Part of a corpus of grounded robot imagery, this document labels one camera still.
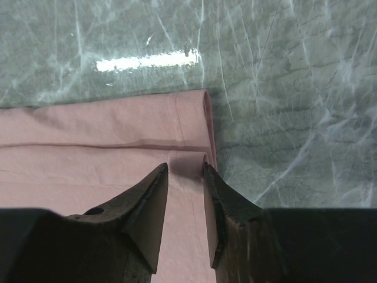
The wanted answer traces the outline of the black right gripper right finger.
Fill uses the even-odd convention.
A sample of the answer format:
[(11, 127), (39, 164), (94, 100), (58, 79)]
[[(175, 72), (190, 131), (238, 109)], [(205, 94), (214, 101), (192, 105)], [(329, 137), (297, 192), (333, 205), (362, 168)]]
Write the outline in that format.
[(203, 166), (217, 282), (375, 282), (376, 210), (262, 209)]

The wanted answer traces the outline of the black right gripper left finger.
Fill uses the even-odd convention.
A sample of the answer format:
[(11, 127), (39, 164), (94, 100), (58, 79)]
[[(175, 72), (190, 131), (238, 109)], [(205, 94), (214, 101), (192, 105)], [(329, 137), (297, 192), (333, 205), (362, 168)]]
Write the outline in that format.
[(1, 210), (2, 282), (150, 282), (157, 272), (168, 166), (82, 215)]

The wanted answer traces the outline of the pink printed t-shirt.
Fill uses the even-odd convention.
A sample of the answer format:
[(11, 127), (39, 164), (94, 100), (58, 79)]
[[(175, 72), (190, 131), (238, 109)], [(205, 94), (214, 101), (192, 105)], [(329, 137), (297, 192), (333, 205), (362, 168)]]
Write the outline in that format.
[(168, 197), (153, 282), (214, 282), (203, 164), (216, 164), (206, 90), (1, 111), (1, 206), (82, 214), (159, 164)]

